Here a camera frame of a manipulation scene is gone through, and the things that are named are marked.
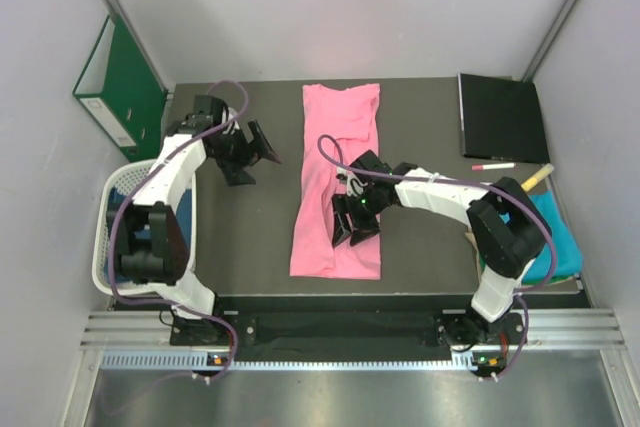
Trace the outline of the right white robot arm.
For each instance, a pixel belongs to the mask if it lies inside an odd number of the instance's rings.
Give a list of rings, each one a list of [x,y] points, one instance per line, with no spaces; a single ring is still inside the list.
[[[503,177],[494,184],[464,185],[410,163],[390,167],[373,151],[338,166],[337,178],[346,190],[332,197],[335,247],[355,247],[377,236],[381,212],[393,206],[465,225],[485,267],[465,314],[446,327],[443,339],[478,345],[502,332],[516,291],[551,235],[517,181]]]

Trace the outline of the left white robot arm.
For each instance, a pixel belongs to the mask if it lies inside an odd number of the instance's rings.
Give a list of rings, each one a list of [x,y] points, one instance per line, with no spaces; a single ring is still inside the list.
[[[205,343],[224,336],[236,340],[233,327],[214,311],[216,296],[190,267],[191,247],[181,231],[177,210],[196,171],[213,159],[231,186],[255,184],[247,168],[260,160],[277,162],[276,152],[259,123],[251,121],[245,136],[239,112],[211,94],[195,97],[193,110],[173,123],[159,157],[147,176],[119,204],[110,208],[108,280],[114,297],[131,306],[151,304],[118,290],[125,278],[148,285],[175,315],[192,321],[192,331]]]

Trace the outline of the pink towel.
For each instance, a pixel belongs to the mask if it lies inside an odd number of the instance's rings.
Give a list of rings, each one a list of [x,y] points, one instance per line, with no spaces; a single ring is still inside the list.
[[[332,245],[332,196],[343,193],[337,167],[322,155],[351,164],[368,150],[379,151],[376,115],[380,85],[370,83],[344,90],[321,84],[302,87],[304,152],[301,203],[294,225],[289,273],[329,279],[381,278],[380,238],[351,247]]]

